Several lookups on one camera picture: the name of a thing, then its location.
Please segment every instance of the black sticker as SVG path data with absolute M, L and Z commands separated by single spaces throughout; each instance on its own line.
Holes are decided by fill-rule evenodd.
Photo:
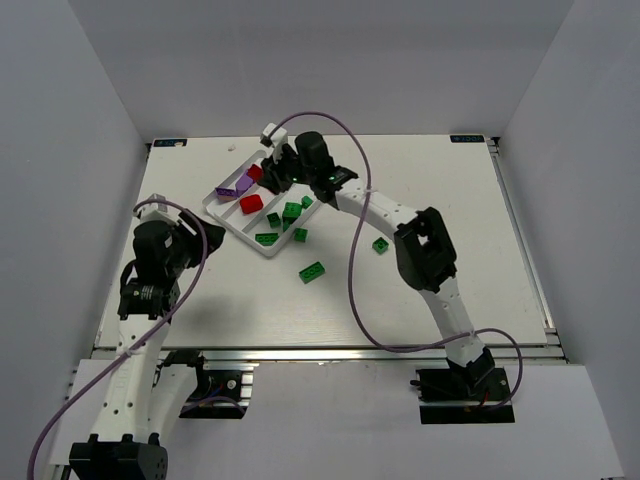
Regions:
M 449 135 L 451 143 L 484 143 L 482 135 Z
M 154 147 L 185 147 L 186 145 L 186 138 L 163 138 L 153 141 Z

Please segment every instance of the white table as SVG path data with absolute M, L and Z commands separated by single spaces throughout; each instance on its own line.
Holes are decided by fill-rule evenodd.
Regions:
M 362 174 L 348 137 L 326 137 L 336 164 Z M 458 252 L 462 297 L 476 328 L 499 327 L 525 344 L 544 344 L 544 319 L 527 276 L 487 145 L 452 144 L 446 135 L 362 136 L 374 186 L 416 209 L 440 210 Z M 160 193 L 210 221 L 203 198 L 263 148 L 256 138 L 193 138 L 152 148 L 140 199 Z M 106 304 L 97 346 L 117 344 L 118 276 L 133 258 L 132 222 Z M 307 222 L 305 244 L 291 241 L 272 259 L 227 233 L 193 296 L 173 320 L 165 347 L 366 346 L 347 301 L 347 258 L 355 217 L 322 206 Z M 372 334 L 385 343 L 432 342 L 439 332 L 424 301 L 397 272 L 393 246 L 379 256 L 378 232 L 365 226 L 355 292 Z M 320 261 L 327 273 L 304 285 L 298 272 Z M 193 271 L 183 274 L 184 291 Z M 505 339 L 489 336 L 489 343 Z

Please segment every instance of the red lego brick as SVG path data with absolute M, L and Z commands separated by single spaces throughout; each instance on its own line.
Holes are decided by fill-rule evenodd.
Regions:
M 249 195 L 240 199 L 240 208 L 245 215 L 262 210 L 263 206 L 260 195 Z
M 254 182 L 258 182 L 262 178 L 262 169 L 257 165 L 251 165 L 247 170 L 247 175 L 253 178 Z

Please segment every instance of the white enclosure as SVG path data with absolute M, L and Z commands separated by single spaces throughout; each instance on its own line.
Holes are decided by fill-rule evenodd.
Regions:
M 358 134 L 502 137 L 566 354 L 640 478 L 639 25 L 632 0 L 4 2 L 0 477 L 23 478 L 90 354 L 144 142 L 318 109 Z

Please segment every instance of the white platform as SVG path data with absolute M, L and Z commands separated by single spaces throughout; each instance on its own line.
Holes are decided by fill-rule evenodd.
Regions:
M 83 360 L 74 391 L 108 362 Z M 516 367 L 507 367 L 510 382 Z M 527 366 L 505 425 L 420 425 L 407 362 L 265 364 L 242 420 L 179 419 L 170 480 L 598 480 L 622 470 L 581 366 Z M 62 420 L 50 463 L 85 441 L 106 382 Z
M 337 164 L 360 175 L 351 140 L 326 137 Z M 362 136 L 374 186 L 400 203 L 440 210 L 458 252 L 460 290 L 476 328 L 499 327 L 526 344 L 544 343 L 543 315 L 527 277 L 494 167 L 485 144 L 452 144 L 449 137 Z M 185 147 L 151 150 L 140 199 L 160 193 L 205 218 L 202 199 L 230 171 L 262 148 L 257 138 L 194 138 Z M 166 347 L 366 346 L 347 301 L 347 257 L 356 219 L 323 206 L 305 225 L 307 243 L 291 242 L 271 259 L 228 233 L 210 257 L 194 295 L 173 320 Z M 114 285 L 133 258 L 132 229 Z M 397 272 L 393 247 L 379 256 L 365 228 L 358 249 L 355 291 L 361 315 L 385 343 L 440 338 L 424 302 Z M 320 261 L 327 273 L 304 285 L 298 272 Z M 193 272 L 181 278 L 184 291 Z M 112 288 L 98 346 L 118 341 L 118 289 Z M 495 336 L 490 343 L 504 343 Z

